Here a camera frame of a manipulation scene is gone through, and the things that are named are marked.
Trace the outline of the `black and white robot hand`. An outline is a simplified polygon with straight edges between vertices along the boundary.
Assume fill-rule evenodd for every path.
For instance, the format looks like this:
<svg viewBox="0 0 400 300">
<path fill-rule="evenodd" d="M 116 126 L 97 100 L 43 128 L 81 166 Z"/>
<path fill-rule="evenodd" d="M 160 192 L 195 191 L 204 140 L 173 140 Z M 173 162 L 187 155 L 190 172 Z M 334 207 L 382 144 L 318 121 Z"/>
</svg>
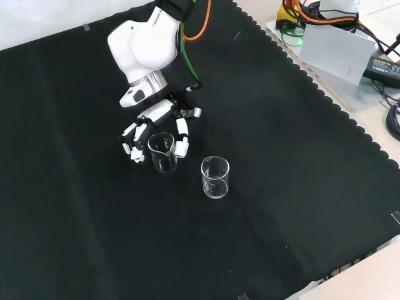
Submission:
<svg viewBox="0 0 400 300">
<path fill-rule="evenodd" d="M 200 118 L 201 114 L 201 108 L 187 107 L 174 97 L 162 99 L 145 109 L 123 131 L 120 135 L 122 147 L 132 161 L 143 162 L 145 160 L 144 147 L 148 144 L 150 133 L 167 118 L 173 117 L 179 138 L 173 142 L 172 153 L 179 159 L 185 158 L 189 149 L 189 129 L 186 120 Z"/>
</svg>

